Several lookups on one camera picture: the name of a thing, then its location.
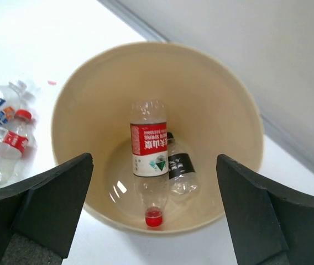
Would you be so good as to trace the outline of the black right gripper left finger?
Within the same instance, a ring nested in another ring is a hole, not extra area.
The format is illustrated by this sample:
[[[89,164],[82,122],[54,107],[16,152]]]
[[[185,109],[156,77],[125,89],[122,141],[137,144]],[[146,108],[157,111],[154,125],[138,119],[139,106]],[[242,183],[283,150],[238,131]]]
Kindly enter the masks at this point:
[[[90,185],[83,153],[0,188],[0,264],[62,264],[69,255]]]

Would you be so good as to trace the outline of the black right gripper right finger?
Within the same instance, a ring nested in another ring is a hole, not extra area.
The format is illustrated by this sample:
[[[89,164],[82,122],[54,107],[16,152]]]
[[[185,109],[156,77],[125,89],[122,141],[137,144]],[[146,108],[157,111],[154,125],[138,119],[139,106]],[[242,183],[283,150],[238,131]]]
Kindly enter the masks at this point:
[[[314,264],[314,196],[224,154],[216,171],[238,264]]]

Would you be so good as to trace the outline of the red green label water bottle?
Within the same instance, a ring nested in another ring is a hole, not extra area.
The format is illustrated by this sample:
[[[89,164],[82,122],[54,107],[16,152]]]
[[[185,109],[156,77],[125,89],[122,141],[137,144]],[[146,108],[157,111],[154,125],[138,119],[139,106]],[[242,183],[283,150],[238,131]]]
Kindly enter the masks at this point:
[[[166,110],[161,101],[132,104],[130,139],[135,190],[144,207],[145,223],[158,227],[169,192]]]

